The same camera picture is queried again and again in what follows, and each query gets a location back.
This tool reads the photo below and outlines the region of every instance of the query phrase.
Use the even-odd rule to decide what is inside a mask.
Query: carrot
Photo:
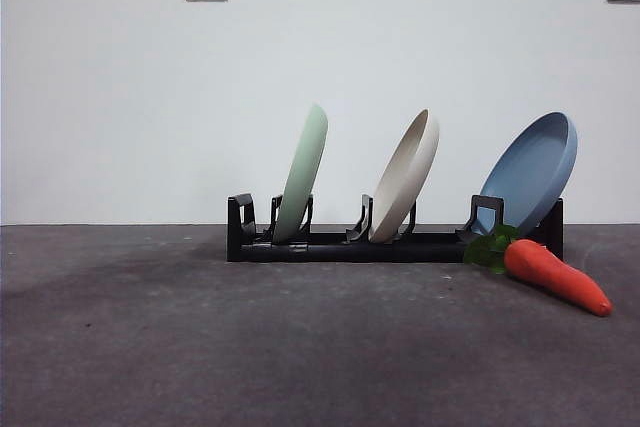
[[[543,245],[517,237],[514,227],[498,225],[493,234],[480,236],[467,246],[464,262],[486,265],[495,273],[509,272],[595,315],[611,314],[611,302],[591,277],[565,264]]]
[[[611,314],[611,302],[591,277],[565,264],[537,242],[521,239],[509,244],[504,265],[514,277],[544,287],[595,315]]]

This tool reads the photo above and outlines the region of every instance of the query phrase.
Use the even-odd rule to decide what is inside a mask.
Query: black dish rack
[[[452,232],[414,232],[416,204],[409,213],[409,224],[386,244],[369,242],[374,209],[373,198],[362,196],[361,215],[352,229],[343,232],[313,232],[313,196],[307,201],[305,217],[298,233],[285,243],[274,243],[278,209],[282,195],[271,200],[271,224],[256,231],[251,194],[229,197],[227,260],[230,262],[462,262],[465,247],[478,234],[471,231],[478,208],[494,211],[495,224],[502,224],[504,200],[498,197],[471,197],[471,215],[461,229]],[[562,259],[563,208],[558,199],[551,211],[527,238],[535,240]]]

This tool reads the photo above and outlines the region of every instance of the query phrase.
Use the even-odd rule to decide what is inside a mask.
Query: concrete floor
[[[595,317],[460,264],[229,264],[223,226],[2,229],[7,427],[640,425],[640,226]]]

